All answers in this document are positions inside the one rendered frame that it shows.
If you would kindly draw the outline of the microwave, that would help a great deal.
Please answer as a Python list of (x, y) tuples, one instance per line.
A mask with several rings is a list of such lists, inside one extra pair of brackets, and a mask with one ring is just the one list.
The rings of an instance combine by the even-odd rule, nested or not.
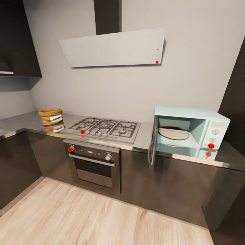
[(219, 149), (230, 119), (209, 109), (155, 105), (149, 169), (153, 170), (157, 141)]

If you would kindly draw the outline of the popcorn bag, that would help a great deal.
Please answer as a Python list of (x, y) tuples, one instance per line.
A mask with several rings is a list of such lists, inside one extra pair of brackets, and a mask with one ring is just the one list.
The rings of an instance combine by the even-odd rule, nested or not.
[(40, 110), (38, 114), (41, 116), (43, 125), (57, 124), (63, 120), (62, 109)]

